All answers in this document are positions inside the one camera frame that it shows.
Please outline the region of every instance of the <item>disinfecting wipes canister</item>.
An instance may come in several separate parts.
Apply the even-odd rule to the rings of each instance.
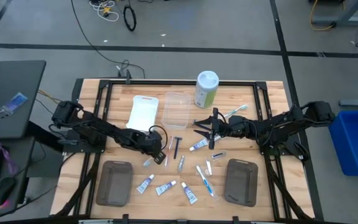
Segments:
[[[197,77],[194,102],[200,108],[208,108],[212,105],[216,90],[219,85],[219,77],[212,71],[203,71]]]

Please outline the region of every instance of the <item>transparent plastic box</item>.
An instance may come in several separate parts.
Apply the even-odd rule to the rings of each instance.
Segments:
[[[169,91],[165,94],[164,128],[184,130],[189,122],[191,96],[187,93]]]

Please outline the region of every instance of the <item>wooden table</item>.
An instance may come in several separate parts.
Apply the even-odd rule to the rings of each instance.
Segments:
[[[81,103],[87,111],[93,111],[98,83],[98,79],[86,79],[83,81],[79,103]],[[283,83],[267,82],[267,86],[273,116],[287,111],[289,108]],[[156,124],[160,124],[164,109],[165,93],[167,91],[189,93],[193,96],[195,86],[114,85],[109,106],[108,122],[120,128],[124,128],[129,119],[133,97],[136,95],[147,95],[156,97],[160,101],[156,119]],[[194,103],[191,105],[190,119],[206,119],[212,113],[213,107],[219,108],[219,111],[225,114],[244,103],[249,105],[249,109],[239,111],[238,115],[245,116],[249,119],[257,119],[254,94],[251,87],[220,86],[212,107],[200,109]],[[264,112],[265,106],[263,100],[261,100],[261,104],[262,111]],[[255,141],[226,138],[216,143],[214,151],[209,150],[208,147],[204,147],[195,152],[190,152],[189,148],[202,139],[202,136],[194,133],[193,130],[194,127],[190,125],[184,131],[167,130],[169,136],[181,136],[183,138],[178,150],[178,158],[173,160],[173,153],[171,153],[167,168],[163,165],[158,166],[157,164],[152,164],[150,167],[143,167],[142,164],[149,158],[148,156],[142,155],[139,152],[123,149],[119,147],[113,139],[108,138],[106,151],[101,156],[96,192],[103,163],[106,161],[127,161],[130,162],[134,168],[131,198],[127,205],[121,208],[99,206],[94,201],[91,217],[122,218],[123,214],[128,213],[130,219],[232,220],[233,216],[238,216],[240,220],[273,220],[265,162],[264,158],[259,154],[259,148]],[[212,153],[217,153],[221,150],[225,150],[227,156],[212,162],[213,176],[209,177],[209,181],[212,183],[218,195],[217,198],[212,198],[203,185],[201,177],[196,173],[195,167],[198,164],[205,167],[205,159],[210,157]],[[178,172],[177,167],[181,155],[184,155],[186,159],[183,171]],[[64,165],[50,213],[56,213],[62,209],[77,188],[83,157],[83,154],[77,154]],[[228,203],[222,197],[227,162],[232,158],[254,162],[259,167],[257,203],[255,207],[244,207]],[[301,162],[293,156],[283,156],[282,163],[288,191],[292,194],[299,206],[309,216],[313,217],[311,199]],[[154,180],[141,195],[136,190],[136,187],[150,174],[155,175]],[[173,180],[175,180],[177,184],[161,196],[157,196],[155,188]],[[193,205],[190,205],[180,185],[181,182],[185,182],[197,196],[198,201]],[[282,197],[278,190],[276,190],[276,192],[278,195],[280,214],[284,217]],[[86,195],[87,190],[84,193],[83,202],[81,204],[82,213],[85,210]]]

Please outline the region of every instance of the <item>blue storage bin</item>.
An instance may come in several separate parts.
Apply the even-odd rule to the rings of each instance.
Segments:
[[[358,175],[358,111],[339,112],[329,132],[343,173]]]

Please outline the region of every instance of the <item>concrete floor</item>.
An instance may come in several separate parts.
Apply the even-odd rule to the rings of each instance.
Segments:
[[[0,0],[0,10],[5,4]],[[94,45],[126,47],[219,48],[220,53],[152,52],[147,49],[103,51],[116,61],[130,60],[146,71],[147,78],[194,79],[200,71],[214,70],[222,80],[281,80],[291,101],[286,71],[280,55],[234,53],[232,49],[267,50],[280,53],[269,0],[154,0],[152,4],[132,0],[137,29],[129,32],[122,18],[107,22],[96,15],[87,0],[74,0],[83,29]],[[312,31],[308,24],[311,5],[307,0],[276,0],[288,51],[358,53],[358,27],[337,27],[328,32]],[[318,4],[317,15],[340,13],[339,5]],[[7,49],[3,44],[20,44]],[[56,45],[83,45],[83,38],[70,1],[13,0],[0,21],[0,60],[47,61],[40,88],[57,98],[69,100],[76,78],[116,76],[116,64],[93,50],[61,50]],[[300,104],[324,100],[335,113],[337,101],[358,98],[358,58],[290,57],[293,80]],[[142,73],[131,68],[133,77]],[[39,99],[54,110],[54,104]],[[38,103],[31,120],[43,128],[50,115]],[[358,177],[345,176],[338,163],[327,128],[307,130],[311,157],[324,219],[358,223]],[[45,163],[58,166],[59,155],[48,154]],[[36,197],[57,183],[57,177],[30,181],[27,195]],[[33,206],[3,217],[2,220],[46,217],[54,192]]]

